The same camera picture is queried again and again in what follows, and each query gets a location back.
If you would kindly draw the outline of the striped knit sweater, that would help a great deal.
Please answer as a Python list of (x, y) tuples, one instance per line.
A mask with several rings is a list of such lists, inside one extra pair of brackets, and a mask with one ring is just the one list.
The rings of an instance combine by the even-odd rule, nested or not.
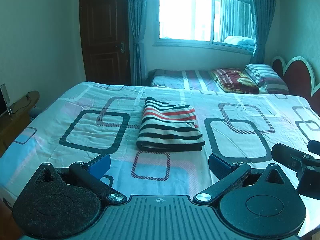
[(205, 140), (194, 107), (147, 97), (136, 145), (148, 152), (201, 151)]

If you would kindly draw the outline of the patterned white bed sheet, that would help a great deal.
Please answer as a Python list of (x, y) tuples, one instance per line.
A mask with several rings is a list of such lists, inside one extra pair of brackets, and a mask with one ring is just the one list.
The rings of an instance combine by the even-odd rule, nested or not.
[[(136, 145), (145, 100), (194, 107), (201, 151)], [(246, 95), (83, 82), (36, 117), (1, 157), (1, 198), (23, 239), (300, 239), (319, 226), (319, 200), (272, 159), (281, 143), (319, 159), (319, 116), (299, 96)], [(215, 153), (251, 174), (214, 204), (193, 196), (218, 182)], [(104, 204), (69, 166), (109, 154), (100, 179), (127, 197)]]

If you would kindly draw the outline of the red heart headboard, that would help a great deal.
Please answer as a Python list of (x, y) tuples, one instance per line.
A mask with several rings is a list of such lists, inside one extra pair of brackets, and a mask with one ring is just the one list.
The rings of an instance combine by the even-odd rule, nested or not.
[(293, 57), (288, 63), (280, 56), (271, 62), (273, 70), (286, 83), (289, 94), (305, 98), (311, 108), (319, 114), (320, 91), (310, 63), (302, 56)]

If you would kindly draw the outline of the striped pillow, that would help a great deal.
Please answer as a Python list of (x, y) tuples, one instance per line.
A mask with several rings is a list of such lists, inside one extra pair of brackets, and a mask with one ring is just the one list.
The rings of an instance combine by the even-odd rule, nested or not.
[(266, 64), (248, 64), (245, 72), (256, 83), (260, 90), (268, 94), (289, 94), (283, 79)]

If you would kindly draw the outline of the red folded blanket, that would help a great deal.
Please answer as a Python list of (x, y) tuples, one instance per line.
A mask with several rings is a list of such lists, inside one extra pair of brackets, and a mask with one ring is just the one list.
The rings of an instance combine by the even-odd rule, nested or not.
[(226, 93), (259, 94), (256, 83), (239, 69), (214, 69), (210, 75)]

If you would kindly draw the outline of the wooden side table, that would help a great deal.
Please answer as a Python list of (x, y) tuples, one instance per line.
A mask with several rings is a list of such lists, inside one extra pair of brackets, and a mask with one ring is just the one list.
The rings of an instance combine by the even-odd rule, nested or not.
[(29, 111), (35, 107), (39, 98), (39, 92), (32, 90), (10, 106), (11, 114), (1, 116), (1, 156), (31, 123)]

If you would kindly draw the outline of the white bedding on sill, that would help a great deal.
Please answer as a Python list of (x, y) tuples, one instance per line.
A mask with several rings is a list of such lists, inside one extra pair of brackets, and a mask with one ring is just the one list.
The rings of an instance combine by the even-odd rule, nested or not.
[(227, 36), (224, 40), (225, 43), (240, 46), (240, 47), (246, 47), (249, 49), (254, 49), (255, 47), (255, 40), (251, 37), (243, 37), (243, 36)]

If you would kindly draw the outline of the window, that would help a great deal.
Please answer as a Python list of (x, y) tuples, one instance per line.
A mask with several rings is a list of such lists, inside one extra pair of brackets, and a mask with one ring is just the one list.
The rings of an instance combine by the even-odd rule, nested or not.
[(158, 46), (254, 50), (224, 42), (227, 36), (255, 40), (250, 0), (154, 0), (154, 9)]

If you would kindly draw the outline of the dark wooden door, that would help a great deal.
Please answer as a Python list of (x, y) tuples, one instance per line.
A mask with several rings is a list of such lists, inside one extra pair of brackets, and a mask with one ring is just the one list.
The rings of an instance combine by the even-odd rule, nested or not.
[(86, 79), (131, 84), (127, 0), (79, 0)]

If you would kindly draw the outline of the blue right curtain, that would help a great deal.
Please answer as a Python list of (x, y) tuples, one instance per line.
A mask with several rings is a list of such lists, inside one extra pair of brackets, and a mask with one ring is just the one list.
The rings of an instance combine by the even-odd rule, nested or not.
[(270, 33), (276, 0), (250, 0), (255, 33), (255, 48), (250, 63), (263, 63), (265, 46)]

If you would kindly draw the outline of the blue curtain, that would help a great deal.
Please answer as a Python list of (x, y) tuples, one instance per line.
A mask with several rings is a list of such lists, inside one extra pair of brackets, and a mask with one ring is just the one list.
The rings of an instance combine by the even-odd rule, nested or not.
[(270, 33), (276, 0), (250, 0), (255, 33), (255, 48), (250, 63), (263, 63), (265, 46)]
[(127, 0), (129, 20), (133, 37), (133, 59), (131, 68), (131, 82), (134, 86), (145, 84), (148, 73), (144, 59), (144, 36), (146, 29), (146, 14), (148, 0)]

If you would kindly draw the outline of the blue left curtain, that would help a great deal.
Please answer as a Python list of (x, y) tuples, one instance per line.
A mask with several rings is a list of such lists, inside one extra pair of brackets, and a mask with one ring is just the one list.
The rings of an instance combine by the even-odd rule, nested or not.
[(145, 84), (148, 73), (144, 59), (144, 36), (146, 29), (146, 14), (148, 0), (127, 0), (129, 20), (133, 37), (133, 59), (131, 68), (131, 82), (134, 86)]

